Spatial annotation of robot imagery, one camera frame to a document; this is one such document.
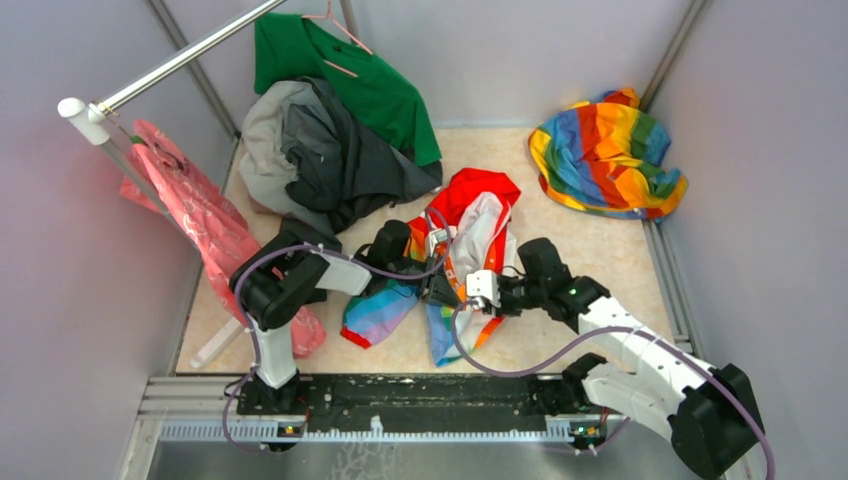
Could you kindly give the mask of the red white cartoon jacket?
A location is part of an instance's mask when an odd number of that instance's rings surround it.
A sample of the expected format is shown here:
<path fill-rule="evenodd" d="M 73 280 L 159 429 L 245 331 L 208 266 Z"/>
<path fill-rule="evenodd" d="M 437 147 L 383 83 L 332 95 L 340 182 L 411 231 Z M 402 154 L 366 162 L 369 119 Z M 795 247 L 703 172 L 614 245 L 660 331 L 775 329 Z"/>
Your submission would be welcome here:
<path fill-rule="evenodd" d="M 521 191 L 502 172 L 465 168 L 455 174 L 419 217 L 408 222 L 411 240 L 406 256 L 423 260 L 429 252 L 431 230 L 448 225 L 451 247 L 444 269 L 448 292 L 467 298 L 466 277 L 479 270 L 500 273 L 515 263 L 517 244 L 510 232 L 511 212 Z M 390 279 L 371 297 L 355 297 L 345 308 L 341 336 L 362 348 L 385 340 L 418 304 L 426 310 L 428 346 L 437 367 L 461 357 L 452 331 L 468 353 L 482 346 L 503 319 L 467 309 L 457 317 L 455 307 L 435 300 L 418 301 L 414 288 Z"/>

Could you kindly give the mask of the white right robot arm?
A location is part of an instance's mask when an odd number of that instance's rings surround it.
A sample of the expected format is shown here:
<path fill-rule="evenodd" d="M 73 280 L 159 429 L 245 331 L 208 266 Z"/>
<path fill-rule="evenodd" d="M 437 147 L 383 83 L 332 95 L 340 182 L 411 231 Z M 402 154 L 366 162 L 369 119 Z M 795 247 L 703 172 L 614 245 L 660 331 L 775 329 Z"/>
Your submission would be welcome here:
<path fill-rule="evenodd" d="M 547 238 L 518 249 L 516 276 L 468 275 L 467 293 L 498 317 L 540 309 L 615 356 L 586 354 L 563 373 L 563 398 L 576 412 L 622 413 L 666 440 L 701 479 L 718 479 L 762 443 L 765 432 L 748 376 L 715 367 L 658 336 L 589 276 L 574 276 Z"/>

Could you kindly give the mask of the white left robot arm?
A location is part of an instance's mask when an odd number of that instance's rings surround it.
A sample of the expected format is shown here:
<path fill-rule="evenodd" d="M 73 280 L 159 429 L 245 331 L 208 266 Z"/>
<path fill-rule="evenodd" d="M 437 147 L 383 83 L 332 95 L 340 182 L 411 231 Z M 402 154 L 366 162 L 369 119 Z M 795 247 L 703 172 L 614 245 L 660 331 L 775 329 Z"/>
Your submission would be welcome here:
<path fill-rule="evenodd" d="M 374 240 L 353 255 L 326 246 L 311 228 L 278 233 L 232 275 L 229 288 L 248 321 L 256 354 L 252 376 L 260 399 L 277 414 L 292 411 L 300 399 L 292 346 L 294 318 L 328 291 L 372 296 L 388 280 L 421 288 L 444 272 L 452 246 L 449 228 L 432 231 L 435 244 L 413 257 L 413 231 L 390 220 Z"/>

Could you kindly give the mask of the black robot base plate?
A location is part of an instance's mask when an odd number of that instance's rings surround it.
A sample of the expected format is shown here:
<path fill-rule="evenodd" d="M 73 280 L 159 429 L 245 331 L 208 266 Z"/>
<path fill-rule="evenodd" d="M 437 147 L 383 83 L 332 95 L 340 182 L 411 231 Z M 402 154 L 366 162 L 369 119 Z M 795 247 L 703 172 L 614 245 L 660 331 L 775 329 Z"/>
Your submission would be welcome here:
<path fill-rule="evenodd" d="M 305 374 L 273 392 L 251 379 L 231 388 L 237 412 L 301 418 L 313 433 L 523 433 L 552 428 L 600 439 L 617 418 L 579 398 L 559 374 Z"/>

